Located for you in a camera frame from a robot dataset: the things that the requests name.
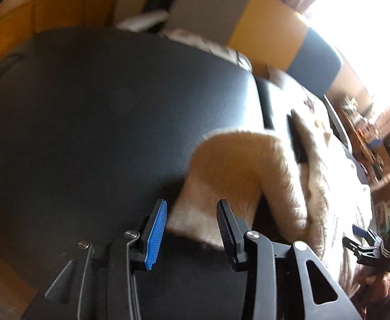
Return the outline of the cream knitted sweater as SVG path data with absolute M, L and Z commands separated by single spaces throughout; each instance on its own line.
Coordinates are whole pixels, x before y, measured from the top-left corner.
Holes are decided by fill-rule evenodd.
M 369 226 L 370 188 L 359 180 L 355 164 L 329 128 L 297 112 L 292 119 L 306 164 L 297 162 L 290 140 L 275 131 L 213 134 L 191 156 L 167 229 L 221 249 L 219 200 L 226 200 L 236 216 L 252 225 L 265 197 L 280 235 L 289 242 L 306 242 L 352 295 L 360 267 L 342 240 L 352 236 L 354 225 Z

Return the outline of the wooden side desk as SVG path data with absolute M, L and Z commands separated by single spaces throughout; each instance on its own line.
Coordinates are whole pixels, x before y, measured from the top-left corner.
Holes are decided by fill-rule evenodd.
M 390 154 L 377 128 L 351 103 L 340 103 L 337 113 L 349 136 L 352 154 L 363 166 L 372 187 L 390 181 Z

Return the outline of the grey yellow blue sofa chair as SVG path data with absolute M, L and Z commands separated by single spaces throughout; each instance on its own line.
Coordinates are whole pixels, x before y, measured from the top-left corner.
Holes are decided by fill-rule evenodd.
M 119 21 L 123 30 L 184 31 L 228 46 L 255 65 L 271 65 L 324 99 L 342 60 L 302 18 L 278 0 L 172 0 L 170 7 Z

